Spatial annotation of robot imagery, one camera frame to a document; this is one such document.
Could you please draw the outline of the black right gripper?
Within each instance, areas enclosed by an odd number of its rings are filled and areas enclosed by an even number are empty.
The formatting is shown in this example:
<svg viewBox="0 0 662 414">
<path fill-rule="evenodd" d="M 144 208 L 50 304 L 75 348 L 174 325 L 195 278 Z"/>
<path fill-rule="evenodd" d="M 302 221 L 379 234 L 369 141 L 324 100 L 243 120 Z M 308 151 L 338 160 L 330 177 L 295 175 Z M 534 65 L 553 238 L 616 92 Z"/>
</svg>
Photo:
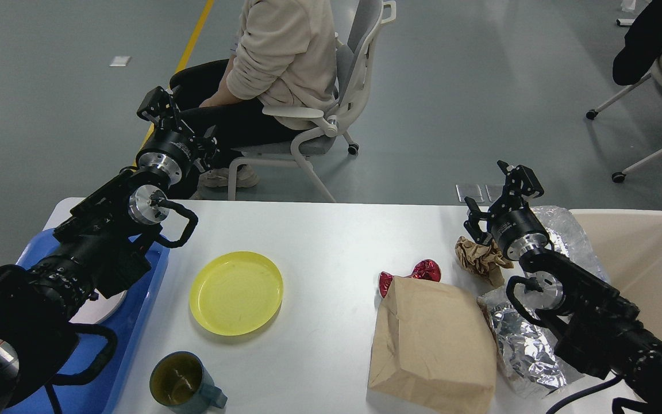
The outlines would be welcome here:
<svg viewBox="0 0 662 414">
<path fill-rule="evenodd" d="M 463 227 L 479 246 L 490 246 L 494 239 L 504 256 L 517 262 L 526 252 L 550 244 L 549 233 L 530 210 L 530 200 L 543 196 L 544 188 L 531 168 L 503 160 L 497 165 L 505 174 L 505 184 L 496 211 L 505 213 L 483 212 L 472 197 L 464 197 L 468 214 Z M 488 223 L 488 231 L 482 230 L 481 222 Z"/>
</svg>

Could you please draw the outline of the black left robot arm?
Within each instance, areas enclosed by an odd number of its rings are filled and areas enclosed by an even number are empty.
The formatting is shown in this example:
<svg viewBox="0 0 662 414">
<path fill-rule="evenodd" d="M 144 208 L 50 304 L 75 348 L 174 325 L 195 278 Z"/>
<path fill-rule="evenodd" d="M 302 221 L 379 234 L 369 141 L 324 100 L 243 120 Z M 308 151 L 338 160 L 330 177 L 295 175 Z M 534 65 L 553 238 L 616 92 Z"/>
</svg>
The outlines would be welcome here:
<svg viewBox="0 0 662 414">
<path fill-rule="evenodd" d="M 136 163 L 71 209 L 53 231 L 51 254 L 27 268 L 0 266 L 0 412 L 44 388 L 60 413 L 53 388 L 91 383 L 118 346 L 112 329 L 72 317 L 149 272 L 152 244 L 181 247 L 194 233 L 197 215 L 170 200 L 168 189 L 204 166 L 216 144 L 187 125 L 176 102 L 182 91 L 147 92 L 137 116 L 154 129 Z"/>
</svg>

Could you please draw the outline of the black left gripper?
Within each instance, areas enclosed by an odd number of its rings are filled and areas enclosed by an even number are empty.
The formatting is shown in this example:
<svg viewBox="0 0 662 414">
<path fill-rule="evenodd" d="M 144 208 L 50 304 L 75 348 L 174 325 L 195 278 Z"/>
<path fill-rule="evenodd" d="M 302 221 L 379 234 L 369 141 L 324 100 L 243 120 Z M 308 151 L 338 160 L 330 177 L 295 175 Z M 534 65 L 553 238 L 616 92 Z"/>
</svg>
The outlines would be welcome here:
<svg viewBox="0 0 662 414">
<path fill-rule="evenodd" d="M 189 173 L 205 173 L 217 152 L 215 128 L 203 134 L 177 132 L 174 93 L 157 86 L 147 92 L 137 108 L 137 117 L 152 124 L 153 133 L 136 155 L 137 168 L 151 168 L 173 186 Z"/>
</svg>

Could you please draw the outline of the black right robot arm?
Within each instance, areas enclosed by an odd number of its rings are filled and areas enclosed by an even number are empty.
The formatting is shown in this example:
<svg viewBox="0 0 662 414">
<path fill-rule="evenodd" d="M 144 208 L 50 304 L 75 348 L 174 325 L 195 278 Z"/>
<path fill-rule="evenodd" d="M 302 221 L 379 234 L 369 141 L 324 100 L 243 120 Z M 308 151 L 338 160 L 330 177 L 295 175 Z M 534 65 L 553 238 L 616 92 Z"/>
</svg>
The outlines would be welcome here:
<svg viewBox="0 0 662 414">
<path fill-rule="evenodd" d="M 555 355 L 581 374 L 603 380 L 563 398 L 549 412 L 625 382 L 637 399 L 615 398 L 612 412 L 662 413 L 662 341 L 639 321 L 636 304 L 554 251 L 529 205 L 544 194 L 533 170 L 503 160 L 497 165 L 505 175 L 500 197 L 485 212 L 465 197 L 463 226 L 476 244 L 495 242 L 526 272 L 508 279 L 506 297 L 527 322 L 555 335 Z"/>
</svg>

